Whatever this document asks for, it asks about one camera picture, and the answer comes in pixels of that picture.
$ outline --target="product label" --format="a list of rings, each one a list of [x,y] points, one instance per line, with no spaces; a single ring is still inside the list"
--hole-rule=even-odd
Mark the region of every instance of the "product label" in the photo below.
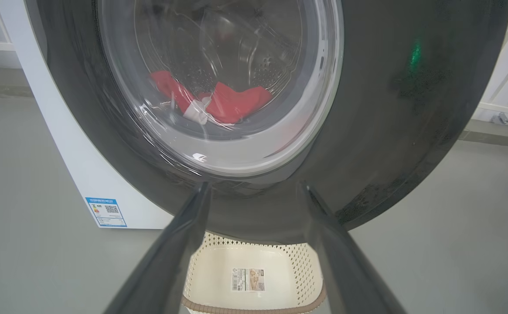
[[[261,268],[233,268],[232,291],[265,291],[266,281]]]
[[[91,211],[103,227],[127,227],[116,199],[86,197]]]

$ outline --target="floor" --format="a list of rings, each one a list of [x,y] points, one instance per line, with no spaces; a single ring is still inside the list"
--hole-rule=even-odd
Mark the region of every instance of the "floor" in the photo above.
[[[0,98],[0,314],[102,312],[159,234],[96,227],[34,99]],[[407,312],[508,313],[508,147],[458,141],[351,234]]]

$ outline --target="white plastic basket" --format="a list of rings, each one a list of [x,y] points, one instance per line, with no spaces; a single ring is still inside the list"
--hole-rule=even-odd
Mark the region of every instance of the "white plastic basket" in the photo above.
[[[241,269],[242,284],[262,291],[236,290]],[[190,258],[182,304],[192,314],[301,314],[325,297],[318,257],[308,244],[250,244],[206,232]]]

